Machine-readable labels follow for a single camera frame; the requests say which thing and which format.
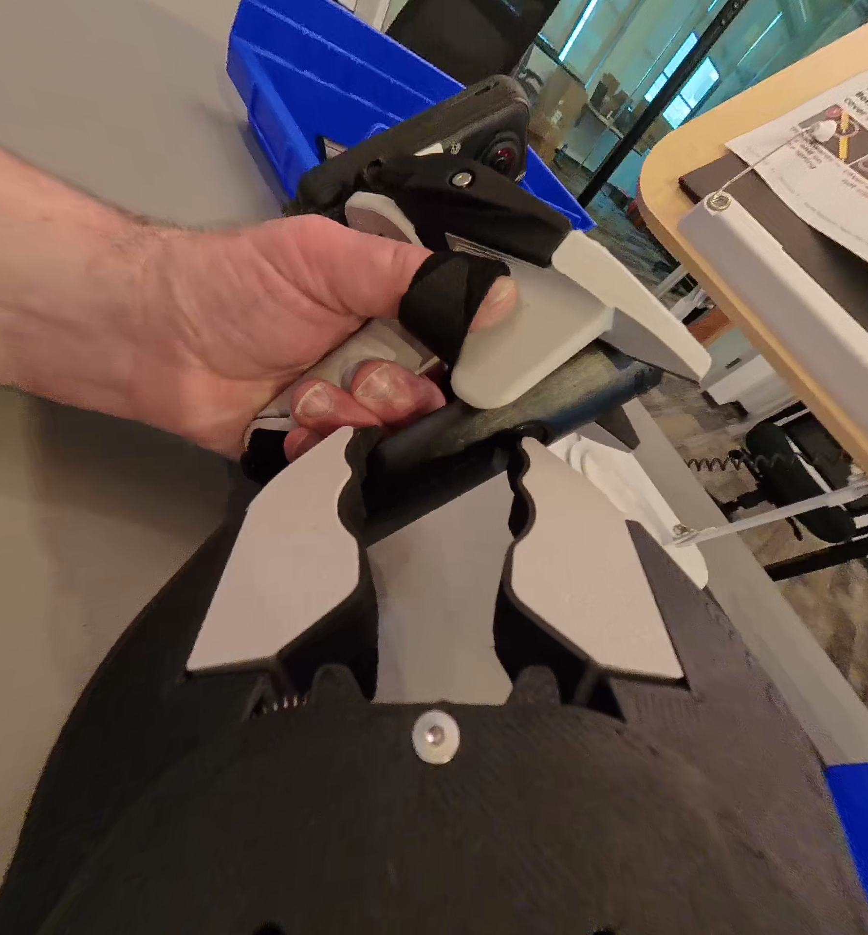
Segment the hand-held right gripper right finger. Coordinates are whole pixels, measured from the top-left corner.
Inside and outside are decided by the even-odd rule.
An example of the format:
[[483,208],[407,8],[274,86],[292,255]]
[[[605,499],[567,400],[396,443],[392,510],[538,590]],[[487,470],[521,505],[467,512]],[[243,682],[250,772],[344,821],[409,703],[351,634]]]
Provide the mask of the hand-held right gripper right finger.
[[536,438],[517,441],[508,480],[494,648],[512,686],[542,670],[563,702],[600,702],[613,681],[684,691],[665,618],[665,584],[685,584],[684,564]]

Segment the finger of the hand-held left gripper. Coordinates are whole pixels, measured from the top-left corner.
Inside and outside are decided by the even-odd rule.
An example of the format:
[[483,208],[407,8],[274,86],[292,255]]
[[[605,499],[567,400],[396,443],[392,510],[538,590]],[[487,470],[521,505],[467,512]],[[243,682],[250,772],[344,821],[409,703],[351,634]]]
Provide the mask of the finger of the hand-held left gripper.
[[451,390],[478,410],[507,406],[603,334],[612,311],[591,277],[512,263],[517,287],[502,321],[469,333],[451,371]]
[[700,382],[711,358],[683,323],[606,247],[579,231],[564,237],[552,268],[611,311],[600,338],[623,355]]

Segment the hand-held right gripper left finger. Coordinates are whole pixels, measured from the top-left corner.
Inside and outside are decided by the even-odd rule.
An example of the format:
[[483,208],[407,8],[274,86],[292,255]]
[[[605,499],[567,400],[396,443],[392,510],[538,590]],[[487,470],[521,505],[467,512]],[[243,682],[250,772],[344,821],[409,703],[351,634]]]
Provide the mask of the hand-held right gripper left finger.
[[363,696],[379,679],[379,607],[362,492],[377,428],[344,427],[253,497],[186,663],[192,674],[265,670],[303,695],[324,666]]

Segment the black remote control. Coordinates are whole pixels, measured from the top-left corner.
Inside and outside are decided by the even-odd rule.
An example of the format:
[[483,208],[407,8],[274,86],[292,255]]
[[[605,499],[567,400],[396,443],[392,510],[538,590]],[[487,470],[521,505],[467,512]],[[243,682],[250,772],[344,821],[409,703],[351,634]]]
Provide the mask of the black remote control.
[[614,414],[663,375],[594,342],[506,406],[478,410],[455,398],[382,439],[362,482],[368,544],[504,472],[519,439],[549,445]]

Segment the grey desk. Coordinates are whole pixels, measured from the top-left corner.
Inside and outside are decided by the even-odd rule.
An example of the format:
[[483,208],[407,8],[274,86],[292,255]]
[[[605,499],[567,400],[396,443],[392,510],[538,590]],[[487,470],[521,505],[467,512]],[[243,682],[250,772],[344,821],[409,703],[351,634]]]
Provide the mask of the grey desk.
[[686,689],[563,702],[494,648],[508,466],[372,545],[379,679],[303,695],[186,663],[253,497],[130,417],[34,403],[2,623],[80,676],[0,891],[0,933],[868,933],[808,738],[720,608],[668,580]]

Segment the person's left hand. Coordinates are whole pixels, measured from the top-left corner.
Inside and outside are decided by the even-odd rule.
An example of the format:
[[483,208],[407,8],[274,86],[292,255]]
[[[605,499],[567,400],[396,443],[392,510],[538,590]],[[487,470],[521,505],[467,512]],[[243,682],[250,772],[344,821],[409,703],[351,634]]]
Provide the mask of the person's left hand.
[[233,456],[291,389],[289,460],[340,427],[418,421],[446,399],[410,369],[364,363],[349,390],[304,374],[367,321],[394,319],[428,256],[317,216],[166,232],[143,267],[129,417]]

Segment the black mesh chair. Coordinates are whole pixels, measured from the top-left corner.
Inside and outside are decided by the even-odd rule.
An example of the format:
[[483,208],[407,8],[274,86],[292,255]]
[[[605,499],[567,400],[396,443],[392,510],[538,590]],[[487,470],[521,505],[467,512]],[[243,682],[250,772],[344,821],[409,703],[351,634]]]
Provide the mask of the black mesh chair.
[[386,34],[463,85],[515,76],[557,1],[408,1]]

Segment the blue plastic bin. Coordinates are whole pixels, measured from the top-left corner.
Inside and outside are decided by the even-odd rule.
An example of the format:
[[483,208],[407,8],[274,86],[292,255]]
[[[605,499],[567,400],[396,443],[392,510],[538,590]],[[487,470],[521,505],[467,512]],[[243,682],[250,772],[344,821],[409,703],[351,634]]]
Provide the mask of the blue plastic bin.
[[[296,214],[288,207],[293,183],[307,168],[482,81],[463,85],[341,2],[240,2],[227,73],[286,215]],[[524,179],[574,230],[594,228],[552,170],[528,152]]]

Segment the black pad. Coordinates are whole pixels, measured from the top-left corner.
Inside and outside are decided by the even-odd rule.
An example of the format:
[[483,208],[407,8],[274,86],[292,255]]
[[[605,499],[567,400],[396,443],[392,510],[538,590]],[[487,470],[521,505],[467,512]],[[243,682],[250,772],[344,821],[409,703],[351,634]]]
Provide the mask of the black pad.
[[802,221],[755,175],[733,197],[868,335],[868,263]]

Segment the black floor pole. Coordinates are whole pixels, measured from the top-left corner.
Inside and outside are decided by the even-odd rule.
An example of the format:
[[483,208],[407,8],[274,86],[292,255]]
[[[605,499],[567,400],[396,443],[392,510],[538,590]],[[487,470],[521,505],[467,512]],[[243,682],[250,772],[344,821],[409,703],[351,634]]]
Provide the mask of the black floor pole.
[[612,176],[620,162],[640,141],[650,125],[661,115],[664,109],[678,94],[681,87],[697,71],[702,60],[719,40],[730,24],[739,16],[747,1],[727,1],[710,21],[695,46],[681,59],[677,68],[667,78],[657,95],[651,100],[637,121],[631,126],[622,140],[609,152],[600,167],[595,170],[586,186],[577,197],[580,207],[588,207],[592,199],[602,190],[603,185]]

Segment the black office chair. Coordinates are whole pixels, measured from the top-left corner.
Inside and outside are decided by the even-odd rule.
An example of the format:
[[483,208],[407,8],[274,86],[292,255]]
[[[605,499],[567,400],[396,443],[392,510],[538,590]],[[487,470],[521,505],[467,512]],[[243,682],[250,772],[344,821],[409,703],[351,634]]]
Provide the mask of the black office chair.
[[[805,412],[782,424],[767,419],[744,437],[744,453],[758,488],[776,507],[789,506],[850,484],[853,462],[828,430]],[[815,538],[848,542],[856,520],[868,515],[868,495],[841,506],[815,508],[792,518]]]

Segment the printed instruction sheet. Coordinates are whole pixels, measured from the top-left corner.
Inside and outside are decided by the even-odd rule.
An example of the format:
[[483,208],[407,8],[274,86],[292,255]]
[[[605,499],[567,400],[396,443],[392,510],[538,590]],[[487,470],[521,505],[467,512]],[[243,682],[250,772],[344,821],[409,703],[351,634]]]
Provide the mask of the printed instruction sheet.
[[806,224],[868,263],[868,70],[726,147]]

